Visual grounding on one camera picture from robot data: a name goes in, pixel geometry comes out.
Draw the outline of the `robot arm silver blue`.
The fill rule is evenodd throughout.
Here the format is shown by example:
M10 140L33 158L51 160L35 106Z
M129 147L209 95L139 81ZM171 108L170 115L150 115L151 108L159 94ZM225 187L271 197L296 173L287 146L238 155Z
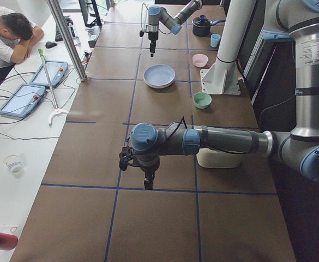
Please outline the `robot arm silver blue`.
M172 17L164 7L151 5L148 8L148 39L151 41L149 52L155 54L156 42L159 39L159 23L161 22L174 35L178 34L182 24L203 6L202 1L190 1L176 16Z
M266 1L262 32L265 40L295 42L294 129L257 133L187 126L184 121L159 129L139 123L119 155L120 169L139 167L145 174L145 188L152 189L161 156L193 155L210 148L276 158L319 182L319 1Z

